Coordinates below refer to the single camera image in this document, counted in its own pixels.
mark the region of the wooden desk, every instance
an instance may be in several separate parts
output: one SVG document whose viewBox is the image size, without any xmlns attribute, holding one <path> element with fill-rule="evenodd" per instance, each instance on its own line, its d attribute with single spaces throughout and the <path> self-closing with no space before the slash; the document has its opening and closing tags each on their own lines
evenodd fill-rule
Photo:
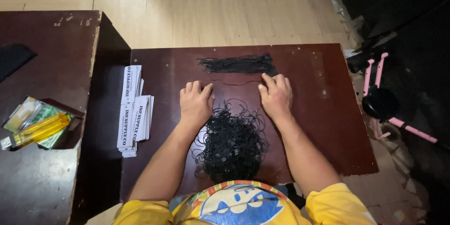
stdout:
<svg viewBox="0 0 450 225">
<path fill-rule="evenodd" d="M 0 83 L 1 123 L 25 96 L 53 99 L 85 118 L 69 136 L 75 148 L 0 151 L 0 221 L 82 224 L 119 203 L 118 113 L 131 50 L 99 11 L 0 12 L 0 46 L 9 43 L 38 55 Z M 9 134 L 0 129 L 0 138 Z"/>
<path fill-rule="evenodd" d="M 150 140 L 139 143 L 137 157 L 124 159 L 122 199 L 126 199 L 150 158 L 178 123 L 179 92 L 187 82 L 201 80 L 214 83 L 215 106 L 236 98 L 245 101 L 249 109 L 260 108 L 258 82 L 242 86 L 226 85 L 261 80 L 259 74 L 208 74 L 196 59 L 265 52 L 273 57 L 277 71 L 291 81 L 294 97 L 292 112 L 297 122 L 338 173 L 361 175 L 378 172 L 339 44 L 132 50 L 131 62 L 142 65 L 142 78 L 145 80 L 143 94 L 155 96 L 155 102 Z M 270 185 L 293 182 L 280 137 L 266 116 L 265 121 L 265 134 L 270 147 L 256 180 Z M 196 164 L 188 154 L 178 194 L 198 192 L 213 185 L 208 179 L 194 176 L 197 166 L 200 164 Z"/>
</svg>

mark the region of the wooden floor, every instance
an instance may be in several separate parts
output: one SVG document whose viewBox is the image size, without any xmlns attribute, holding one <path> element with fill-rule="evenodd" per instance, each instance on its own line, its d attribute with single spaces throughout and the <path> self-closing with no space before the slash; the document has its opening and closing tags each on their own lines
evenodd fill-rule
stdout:
<svg viewBox="0 0 450 225">
<path fill-rule="evenodd" d="M 343 49 L 356 46 L 348 39 L 331 0 L 0 0 L 0 11 L 92 9 L 103 10 L 131 48 L 307 43 L 340 43 Z M 375 141 L 373 146 L 380 172 L 344 181 L 378 222 L 391 222 L 398 210 L 408 217 L 411 204 L 401 187 L 401 177 L 386 149 Z M 118 207 L 89 224 L 109 224 Z"/>
</svg>

